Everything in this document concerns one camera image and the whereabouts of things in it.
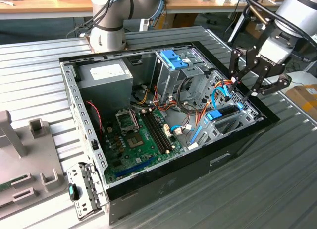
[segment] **ram slot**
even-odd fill
[[[164,154],[167,150],[172,150],[172,145],[164,135],[157,121],[152,114],[146,114],[142,116],[142,121],[145,123],[148,131],[158,146],[159,151]]]

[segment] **metal work surface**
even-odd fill
[[[202,27],[128,33],[130,47],[200,41],[226,66],[230,49]],[[84,161],[58,57],[90,53],[68,39],[0,46],[0,110],[12,126],[48,121],[63,171]],[[250,86],[255,76],[244,83]],[[79,222],[68,192],[0,221],[0,228],[313,228],[317,217],[317,131],[286,97],[260,97],[281,119],[241,157],[112,226],[99,212]]]

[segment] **red cable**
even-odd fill
[[[102,123],[101,123],[101,117],[100,117],[100,114],[99,114],[99,111],[98,109],[96,108],[95,105],[93,105],[91,102],[89,101],[86,101],[87,104],[90,104],[97,112],[97,115],[98,115],[98,118],[99,118],[99,128],[100,128],[100,140],[102,138],[102,135],[103,135],[103,132],[102,132]]]

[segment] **green circuit board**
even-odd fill
[[[12,179],[12,180],[10,180],[8,182],[0,184],[0,192],[3,192],[3,191],[6,191],[7,189],[10,189],[12,187],[11,186],[12,183],[17,182],[19,180],[22,180],[22,179],[24,179],[26,177],[27,177],[26,175],[23,175],[23,176],[20,176],[18,178]]]
[[[159,126],[163,128],[165,122],[160,111],[154,110],[152,114]],[[166,159],[178,156],[183,152],[180,142],[176,138],[171,137],[167,139],[174,146],[173,150],[162,154],[143,122],[141,115],[136,114],[135,116],[139,125],[138,132],[128,132],[126,135],[122,135],[118,122],[113,119],[112,132],[107,133],[104,153],[108,162],[108,168],[104,174],[108,183],[114,183]],[[141,164],[145,164],[145,166],[125,175],[118,176],[118,173]]]

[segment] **workbench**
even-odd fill
[[[88,17],[92,16],[92,3],[84,1],[60,0],[23,0],[13,1],[16,6],[0,3],[0,20],[2,19],[30,19],[30,18],[58,18],[58,17]],[[262,5],[277,10],[278,6],[268,1]],[[236,4],[219,5],[215,0],[166,0],[168,14],[174,13],[204,13],[204,12],[233,12]],[[245,3],[238,5],[241,12]]]
[[[230,48],[202,27],[127,33],[128,46],[145,48],[200,41],[229,65]],[[85,161],[66,99],[58,58],[89,54],[85,39],[0,46],[0,110],[12,126],[48,121],[65,172]],[[243,82],[255,81],[248,74]],[[317,217],[317,124],[281,92],[259,98],[280,122],[239,158],[159,201],[105,226],[104,213],[79,222],[68,192],[0,221],[0,228],[314,228]]]

